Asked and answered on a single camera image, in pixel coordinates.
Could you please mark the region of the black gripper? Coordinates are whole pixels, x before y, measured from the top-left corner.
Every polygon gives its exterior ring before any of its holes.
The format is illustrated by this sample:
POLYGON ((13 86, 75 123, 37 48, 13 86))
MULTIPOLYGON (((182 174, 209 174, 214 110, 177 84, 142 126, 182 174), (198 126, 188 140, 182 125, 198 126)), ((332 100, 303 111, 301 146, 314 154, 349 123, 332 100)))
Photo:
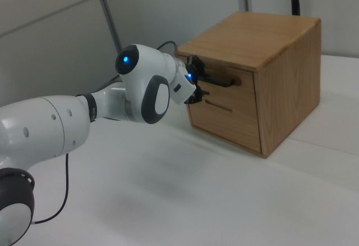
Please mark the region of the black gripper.
POLYGON ((193 94, 185 101, 186 104, 195 104, 202 101, 203 90, 198 85, 199 77, 205 76, 204 63, 196 55, 187 57, 186 70, 190 80, 196 86, 193 94))

